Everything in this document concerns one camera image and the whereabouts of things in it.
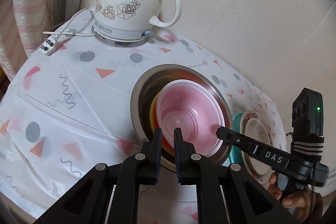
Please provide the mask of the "right hand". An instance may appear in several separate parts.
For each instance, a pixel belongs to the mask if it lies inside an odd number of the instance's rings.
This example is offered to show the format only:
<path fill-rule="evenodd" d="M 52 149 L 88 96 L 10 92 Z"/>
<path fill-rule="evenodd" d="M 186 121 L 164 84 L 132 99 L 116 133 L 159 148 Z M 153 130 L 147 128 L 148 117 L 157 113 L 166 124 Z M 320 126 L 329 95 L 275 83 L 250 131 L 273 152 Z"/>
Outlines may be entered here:
<path fill-rule="evenodd" d="M 295 209 L 294 217 L 300 223 L 317 223 L 323 213 L 323 199 L 310 189 L 294 192 L 281 201 L 286 209 Z"/>

